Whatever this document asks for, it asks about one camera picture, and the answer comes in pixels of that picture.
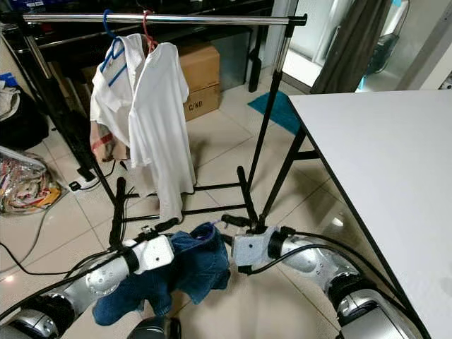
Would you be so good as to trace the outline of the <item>purple plastic hanger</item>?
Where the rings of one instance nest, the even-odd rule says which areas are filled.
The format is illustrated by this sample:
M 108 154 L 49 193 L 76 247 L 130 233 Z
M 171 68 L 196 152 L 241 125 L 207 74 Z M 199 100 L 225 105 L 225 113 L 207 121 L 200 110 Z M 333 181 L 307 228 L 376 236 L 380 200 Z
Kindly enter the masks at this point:
M 210 238 L 220 234 L 216 226 L 217 222 L 205 222 L 199 225 L 195 230 L 201 238 Z

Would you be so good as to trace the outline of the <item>blue denim jeans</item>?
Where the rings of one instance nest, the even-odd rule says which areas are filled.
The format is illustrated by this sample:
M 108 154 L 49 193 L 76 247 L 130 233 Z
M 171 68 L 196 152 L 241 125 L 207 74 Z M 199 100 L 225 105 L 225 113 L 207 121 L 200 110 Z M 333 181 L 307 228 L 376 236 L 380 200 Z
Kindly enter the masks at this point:
M 95 323 L 111 326 L 125 314 L 140 310 L 145 302 L 156 316 L 166 316 L 172 310 L 175 290 L 187 294 L 194 304 L 201 303 L 211 290 L 226 290 L 230 263 L 220 234 L 200 237 L 195 229 L 190 233 L 179 230 L 169 238 L 175 251 L 170 265 L 131 274 L 111 294 L 97 300 Z

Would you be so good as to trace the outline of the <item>pink plastic hanger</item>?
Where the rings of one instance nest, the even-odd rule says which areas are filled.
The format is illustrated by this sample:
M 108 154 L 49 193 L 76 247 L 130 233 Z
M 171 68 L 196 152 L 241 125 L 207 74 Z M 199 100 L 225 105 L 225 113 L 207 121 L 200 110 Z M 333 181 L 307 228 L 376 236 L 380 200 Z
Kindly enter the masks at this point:
M 150 9 L 145 8 L 142 12 L 142 29 L 144 31 L 144 36 L 146 40 L 146 54 L 152 54 L 155 51 L 158 43 L 155 41 L 154 37 L 151 35 L 148 28 L 148 16 L 149 14 L 154 13 Z

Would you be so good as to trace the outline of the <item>blue plastic hanger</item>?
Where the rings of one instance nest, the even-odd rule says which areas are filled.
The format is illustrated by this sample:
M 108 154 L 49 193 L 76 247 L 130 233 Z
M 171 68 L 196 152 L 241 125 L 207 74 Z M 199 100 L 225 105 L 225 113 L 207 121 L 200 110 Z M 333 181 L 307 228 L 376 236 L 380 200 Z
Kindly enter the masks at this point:
M 125 42 L 120 36 L 115 35 L 109 29 L 109 23 L 107 23 L 107 16 L 111 13 L 109 9 L 105 9 L 102 14 L 101 23 L 105 29 L 105 33 L 111 38 L 111 45 L 105 54 L 103 62 L 99 65 L 99 70 L 102 76 L 105 77 L 107 87 L 112 87 L 116 80 L 127 68 L 127 61 L 125 58 L 126 46 Z

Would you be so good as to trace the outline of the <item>white power strip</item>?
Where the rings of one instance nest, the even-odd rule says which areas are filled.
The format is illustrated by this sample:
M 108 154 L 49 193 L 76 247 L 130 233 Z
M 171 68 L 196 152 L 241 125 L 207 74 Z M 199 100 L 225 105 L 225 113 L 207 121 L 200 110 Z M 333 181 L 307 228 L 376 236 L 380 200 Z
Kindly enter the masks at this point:
M 74 193 L 75 191 L 91 191 L 99 184 L 99 177 L 93 177 L 91 179 L 78 177 L 77 179 L 71 181 L 70 184 L 68 184 L 68 188 L 70 188 L 70 191 L 73 191 Z

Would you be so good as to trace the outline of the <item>grey robot leg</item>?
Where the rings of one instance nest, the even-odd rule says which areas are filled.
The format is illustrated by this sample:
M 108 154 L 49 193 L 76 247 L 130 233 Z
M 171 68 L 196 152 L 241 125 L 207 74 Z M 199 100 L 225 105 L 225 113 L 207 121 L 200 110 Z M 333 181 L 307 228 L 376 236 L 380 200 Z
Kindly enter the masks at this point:
M 181 339 L 182 327 L 179 319 L 155 316 L 138 323 L 126 339 Z

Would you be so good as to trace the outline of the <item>plain white polo shirt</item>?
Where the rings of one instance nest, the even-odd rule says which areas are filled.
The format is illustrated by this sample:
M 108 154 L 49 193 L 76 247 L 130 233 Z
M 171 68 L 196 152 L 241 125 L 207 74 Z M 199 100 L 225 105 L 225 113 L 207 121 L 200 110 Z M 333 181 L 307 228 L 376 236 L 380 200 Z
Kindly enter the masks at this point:
M 182 194 L 194 192 L 194 163 L 184 116 L 188 95 L 177 46 L 160 43 L 146 57 L 127 116 L 127 172 L 138 193 L 156 193 L 163 222 L 183 220 Z

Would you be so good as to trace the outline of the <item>teal floor mat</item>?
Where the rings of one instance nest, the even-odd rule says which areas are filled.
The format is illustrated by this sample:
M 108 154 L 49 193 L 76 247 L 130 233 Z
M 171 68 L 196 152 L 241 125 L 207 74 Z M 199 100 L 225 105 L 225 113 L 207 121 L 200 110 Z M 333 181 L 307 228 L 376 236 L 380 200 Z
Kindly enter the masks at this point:
M 248 105 L 263 115 L 267 107 L 268 98 L 269 93 L 265 93 L 249 102 Z M 275 97 L 270 120 L 275 122 L 278 126 L 287 129 L 292 135 L 296 135 L 297 130 L 301 126 L 290 104 L 290 98 L 283 91 L 278 91 L 277 97 Z

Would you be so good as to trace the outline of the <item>white polo plaid cuffs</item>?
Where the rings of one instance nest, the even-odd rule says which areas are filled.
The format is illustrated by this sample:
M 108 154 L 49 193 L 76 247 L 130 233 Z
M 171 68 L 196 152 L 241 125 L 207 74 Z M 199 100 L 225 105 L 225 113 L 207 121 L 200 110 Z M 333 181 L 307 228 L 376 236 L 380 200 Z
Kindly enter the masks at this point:
M 97 161 L 129 159 L 127 116 L 133 103 L 133 87 L 143 65 L 146 48 L 142 33 L 113 39 L 93 76 L 90 95 L 91 152 Z

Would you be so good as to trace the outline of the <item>clear bag of colourful cloth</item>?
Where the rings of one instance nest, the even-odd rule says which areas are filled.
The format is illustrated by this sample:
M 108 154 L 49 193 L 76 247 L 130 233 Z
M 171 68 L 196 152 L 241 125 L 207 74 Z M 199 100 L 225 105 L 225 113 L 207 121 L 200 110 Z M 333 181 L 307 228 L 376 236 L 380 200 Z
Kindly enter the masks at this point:
M 54 169 L 36 154 L 0 147 L 0 213 L 42 212 L 68 193 Z

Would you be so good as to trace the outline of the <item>white folding table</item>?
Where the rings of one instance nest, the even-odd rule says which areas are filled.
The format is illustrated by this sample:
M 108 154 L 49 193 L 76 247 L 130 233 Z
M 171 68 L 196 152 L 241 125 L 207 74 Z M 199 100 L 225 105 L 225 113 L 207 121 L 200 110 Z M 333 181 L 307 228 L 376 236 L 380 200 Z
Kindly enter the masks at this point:
M 296 95 L 304 138 L 397 288 L 378 290 L 321 237 L 271 227 L 269 262 L 319 285 L 337 339 L 452 339 L 452 90 Z

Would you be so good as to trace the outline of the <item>black bag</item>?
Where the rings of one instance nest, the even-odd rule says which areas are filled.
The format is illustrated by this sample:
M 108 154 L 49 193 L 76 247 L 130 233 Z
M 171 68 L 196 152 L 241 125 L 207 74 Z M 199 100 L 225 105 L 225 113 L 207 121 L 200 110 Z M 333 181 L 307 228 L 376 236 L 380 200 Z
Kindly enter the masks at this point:
M 12 150 L 28 150 L 48 138 L 47 119 L 25 93 L 20 94 L 20 106 L 9 119 L 0 121 L 0 145 Z

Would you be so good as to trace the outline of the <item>white crumpled cloth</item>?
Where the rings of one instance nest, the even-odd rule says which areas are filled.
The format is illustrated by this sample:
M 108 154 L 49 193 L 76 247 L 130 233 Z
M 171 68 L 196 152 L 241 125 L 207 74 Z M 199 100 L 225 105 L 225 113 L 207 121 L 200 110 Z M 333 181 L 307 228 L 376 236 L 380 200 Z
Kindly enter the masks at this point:
M 3 88 L 0 90 L 0 120 L 12 117 L 20 106 L 20 88 L 18 81 L 11 72 L 0 75 Z

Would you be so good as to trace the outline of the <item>silver black clothes rack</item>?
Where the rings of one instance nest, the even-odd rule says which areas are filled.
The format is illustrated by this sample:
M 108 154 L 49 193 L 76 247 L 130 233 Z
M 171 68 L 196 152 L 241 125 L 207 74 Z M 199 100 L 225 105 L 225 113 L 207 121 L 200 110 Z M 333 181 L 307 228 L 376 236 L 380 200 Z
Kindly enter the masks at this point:
M 97 180 L 109 196 L 114 206 L 112 217 L 112 230 L 109 240 L 118 242 L 123 235 L 123 226 L 126 222 L 144 222 L 144 220 L 157 220 L 158 215 L 149 214 L 128 218 L 125 216 L 126 202 L 131 195 L 125 192 L 125 179 L 117 180 L 117 189 L 112 190 L 101 172 L 99 163 L 90 152 L 88 140 L 82 138 L 78 129 L 78 120 L 73 111 L 69 110 L 56 78 L 51 68 L 44 60 L 41 49 L 35 41 L 35 30 L 30 28 L 30 23 L 66 22 L 66 23 L 154 23 L 154 25 L 284 25 L 285 31 L 280 48 L 280 57 L 274 66 L 273 78 L 269 88 L 269 100 L 265 110 L 264 119 L 259 129 L 257 145 L 251 171 L 257 169 L 258 157 L 261 154 L 261 146 L 267 132 L 269 117 L 275 102 L 275 96 L 283 77 L 283 64 L 287 53 L 290 38 L 297 26 L 306 25 L 306 16 L 269 17 L 269 16 L 169 16 L 168 14 L 138 14 L 138 13 L 17 13 L 6 12 L 0 14 L 2 27 L 16 27 L 16 32 L 22 37 L 27 49 L 26 54 L 32 56 L 33 63 L 23 66 L 23 74 L 31 81 L 32 93 L 36 96 L 39 106 L 43 107 L 49 119 L 52 120 L 58 132 L 62 135 L 68 148 L 82 165 L 81 174 L 94 172 Z

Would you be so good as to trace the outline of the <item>dark grey curtain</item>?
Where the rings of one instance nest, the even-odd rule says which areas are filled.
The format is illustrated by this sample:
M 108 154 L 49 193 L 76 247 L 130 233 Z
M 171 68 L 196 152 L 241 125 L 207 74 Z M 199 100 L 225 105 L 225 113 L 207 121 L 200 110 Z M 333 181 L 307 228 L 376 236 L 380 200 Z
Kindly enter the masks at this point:
M 353 0 L 310 94 L 355 93 L 393 0 Z

